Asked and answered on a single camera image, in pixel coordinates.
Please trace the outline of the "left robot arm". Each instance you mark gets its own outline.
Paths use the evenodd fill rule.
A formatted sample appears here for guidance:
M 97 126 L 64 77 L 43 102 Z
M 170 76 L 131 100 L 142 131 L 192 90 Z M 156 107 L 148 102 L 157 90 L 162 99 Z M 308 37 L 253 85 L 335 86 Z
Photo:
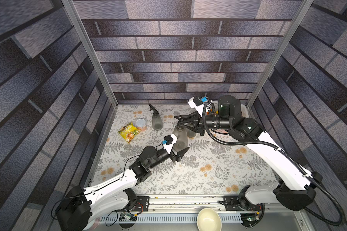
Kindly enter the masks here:
M 133 187 L 149 178 L 151 169 L 167 159 L 180 162 L 188 150 L 185 148 L 174 153 L 169 148 L 157 150 L 147 146 L 140 155 L 133 157 L 134 163 L 122 174 L 95 186 L 73 187 L 55 210 L 61 230 L 83 231 L 108 212 L 134 209 L 137 195 Z

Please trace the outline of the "grey spray bottle front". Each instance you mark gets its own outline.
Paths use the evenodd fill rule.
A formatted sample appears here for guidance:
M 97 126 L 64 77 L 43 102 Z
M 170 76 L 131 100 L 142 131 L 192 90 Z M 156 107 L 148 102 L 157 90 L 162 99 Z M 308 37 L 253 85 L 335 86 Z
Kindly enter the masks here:
M 186 131 L 187 131 L 187 136 L 188 138 L 194 138 L 196 136 L 196 132 L 186 128 Z

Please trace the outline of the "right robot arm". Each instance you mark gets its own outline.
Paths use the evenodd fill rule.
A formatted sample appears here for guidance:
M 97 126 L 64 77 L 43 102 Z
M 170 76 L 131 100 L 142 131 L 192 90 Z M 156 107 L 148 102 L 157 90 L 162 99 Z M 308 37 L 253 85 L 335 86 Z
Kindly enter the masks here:
M 239 203 L 243 208 L 278 203 L 289 210 L 299 211 L 314 201 L 316 186 L 308 178 L 320 182 L 322 176 L 294 164 L 283 155 L 282 149 L 255 119 L 242 116 L 240 100 L 231 95 L 219 97 L 217 112 L 206 97 L 192 97 L 189 106 L 195 112 L 176 116 L 178 125 L 201 136 L 207 130 L 227 130 L 228 135 L 236 140 L 236 145 L 244 145 L 255 152 L 279 176 L 277 183 L 244 187 L 239 193 Z

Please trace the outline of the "black spray nozzle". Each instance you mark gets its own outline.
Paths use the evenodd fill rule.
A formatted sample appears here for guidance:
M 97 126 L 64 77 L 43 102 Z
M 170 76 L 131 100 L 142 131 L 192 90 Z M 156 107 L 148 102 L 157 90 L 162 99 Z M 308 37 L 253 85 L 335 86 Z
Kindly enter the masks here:
M 182 130 L 185 128 L 185 124 L 187 123 L 187 116 L 186 115 L 176 115 L 174 116 L 175 119 L 178 120 L 176 127 L 178 130 Z
M 152 104 L 148 104 L 150 107 L 150 111 L 153 111 L 153 116 L 158 116 L 159 112 L 158 110 L 152 105 Z

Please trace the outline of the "grey spray bottle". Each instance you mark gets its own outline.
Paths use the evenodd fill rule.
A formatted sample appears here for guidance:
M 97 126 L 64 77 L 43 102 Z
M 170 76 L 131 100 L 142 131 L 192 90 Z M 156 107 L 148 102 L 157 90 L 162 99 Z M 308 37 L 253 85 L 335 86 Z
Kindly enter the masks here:
M 152 127 L 155 131 L 160 131 L 163 128 L 163 121 L 160 115 L 152 116 Z
M 178 153 L 188 147 L 188 135 L 183 125 L 176 125 L 173 131 L 174 135 L 177 137 L 177 141 L 173 145 L 173 150 Z
M 196 132 L 186 128 L 186 131 L 187 131 L 187 136 L 188 138 L 194 138 L 196 136 Z

